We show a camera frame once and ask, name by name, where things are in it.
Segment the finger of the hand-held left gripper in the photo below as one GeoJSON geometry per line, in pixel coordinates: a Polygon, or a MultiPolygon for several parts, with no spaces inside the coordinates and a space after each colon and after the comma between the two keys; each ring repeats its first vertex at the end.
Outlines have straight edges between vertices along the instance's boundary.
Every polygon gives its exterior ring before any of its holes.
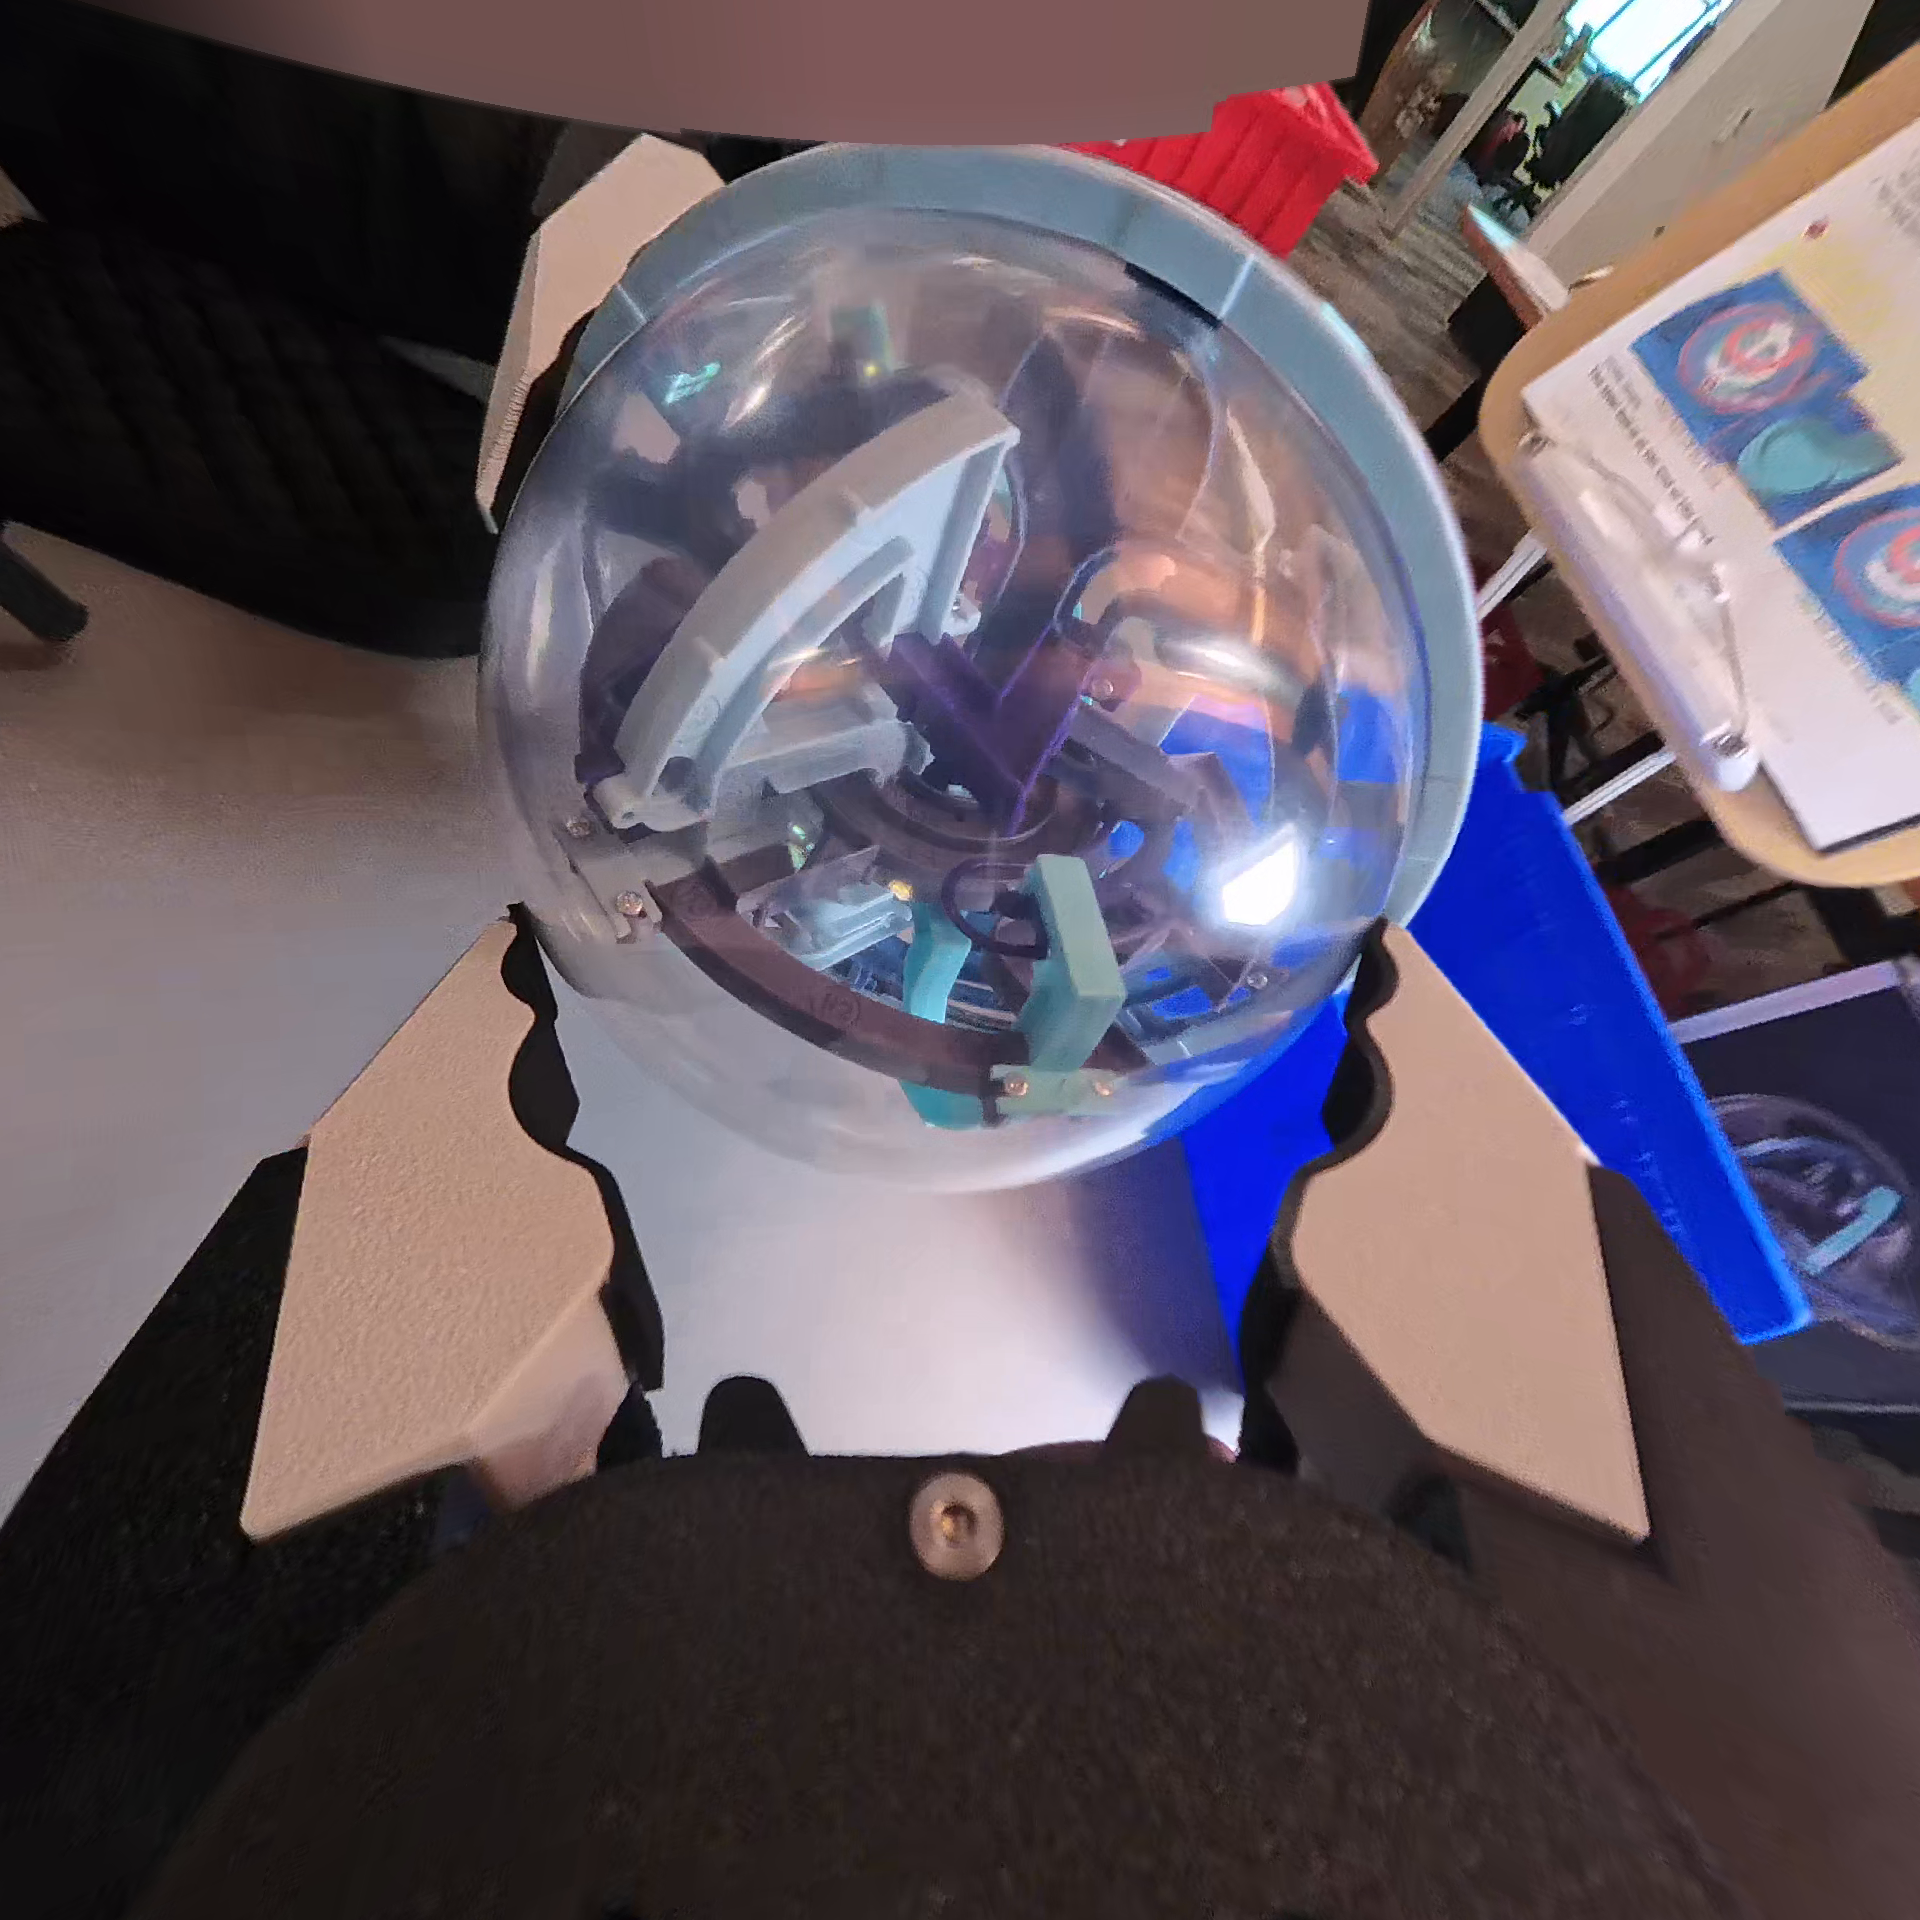
{"type": "Polygon", "coordinates": [[[584,140],[564,135],[543,181],[549,208],[536,214],[520,259],[474,470],[474,497],[486,526],[498,526],[511,508],[597,308],[638,251],[723,184],[706,155],[638,135],[559,193],[558,184],[582,160],[584,140]]]}

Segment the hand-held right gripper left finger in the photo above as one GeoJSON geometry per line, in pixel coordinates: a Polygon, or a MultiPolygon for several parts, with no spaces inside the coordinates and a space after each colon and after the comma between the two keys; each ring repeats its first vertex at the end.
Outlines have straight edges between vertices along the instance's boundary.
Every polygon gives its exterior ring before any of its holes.
{"type": "Polygon", "coordinates": [[[268,1543],[435,1471],[495,1507],[587,1477],[660,1315],[520,909],[486,926],[303,1135],[242,1497],[268,1543]]]}

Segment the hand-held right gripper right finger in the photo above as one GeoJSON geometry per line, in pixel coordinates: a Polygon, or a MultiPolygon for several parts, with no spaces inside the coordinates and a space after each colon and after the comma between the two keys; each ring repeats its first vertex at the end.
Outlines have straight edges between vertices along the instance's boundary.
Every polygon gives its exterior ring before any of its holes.
{"type": "Polygon", "coordinates": [[[1238,1312],[1238,1460],[1379,1516],[1467,1481],[1644,1545],[1600,1166],[1402,926],[1359,949],[1320,1124],[1238,1312]]]}

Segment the blue plastic bin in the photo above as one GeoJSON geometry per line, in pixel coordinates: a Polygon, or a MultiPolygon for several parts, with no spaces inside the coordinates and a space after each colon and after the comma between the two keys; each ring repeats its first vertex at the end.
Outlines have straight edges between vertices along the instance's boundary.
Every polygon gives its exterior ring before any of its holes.
{"type": "MultiPolygon", "coordinates": [[[[1691,1064],[1560,806],[1525,785],[1520,737],[1478,731],[1456,843],[1413,940],[1598,1163],[1629,1177],[1741,1344],[1812,1324],[1691,1064]]],[[[1343,998],[1271,1052],[1200,1120],[1183,1157],[1220,1318],[1236,1333],[1284,1187],[1328,1149],[1324,1101],[1343,998]]]]}

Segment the clear plastic maze ball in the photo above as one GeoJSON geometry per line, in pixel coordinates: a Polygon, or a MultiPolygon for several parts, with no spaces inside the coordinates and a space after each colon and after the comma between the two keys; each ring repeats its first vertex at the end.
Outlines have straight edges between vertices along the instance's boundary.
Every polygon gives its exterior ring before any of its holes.
{"type": "Polygon", "coordinates": [[[1111,160],[823,143],[666,204],[490,505],[547,963],[685,1103],[860,1181],[1179,1134],[1466,821],[1423,435],[1283,259],[1111,160]]]}

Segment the dark blue cardboard box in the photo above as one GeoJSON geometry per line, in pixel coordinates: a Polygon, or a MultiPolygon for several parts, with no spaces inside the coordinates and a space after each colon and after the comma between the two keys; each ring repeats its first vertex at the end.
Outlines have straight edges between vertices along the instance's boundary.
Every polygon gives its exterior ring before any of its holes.
{"type": "Polygon", "coordinates": [[[1783,1262],[1748,1345],[1789,1407],[1918,1411],[1918,965],[1898,958],[1672,1029],[1783,1262]]]}

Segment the red plastic bin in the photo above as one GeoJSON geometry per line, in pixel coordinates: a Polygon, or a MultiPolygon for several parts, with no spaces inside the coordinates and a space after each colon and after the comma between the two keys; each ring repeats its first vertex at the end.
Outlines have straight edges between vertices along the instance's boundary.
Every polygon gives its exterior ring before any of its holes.
{"type": "Polygon", "coordinates": [[[1367,184],[1379,160],[1325,83],[1219,103],[1204,133],[1075,142],[1072,152],[1118,164],[1290,255],[1343,184],[1367,184]]]}

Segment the wooden instruction board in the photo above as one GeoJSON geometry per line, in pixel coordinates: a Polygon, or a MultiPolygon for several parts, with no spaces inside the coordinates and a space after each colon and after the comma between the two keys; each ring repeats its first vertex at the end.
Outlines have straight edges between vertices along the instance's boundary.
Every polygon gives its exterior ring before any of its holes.
{"type": "Polygon", "coordinates": [[[1918,872],[1916,68],[1904,52],[1572,292],[1478,408],[1525,516],[1538,425],[1696,518],[1732,588],[1760,776],[1699,784],[1605,656],[1652,768],[1680,771],[1728,847],[1815,887],[1918,872]]]}

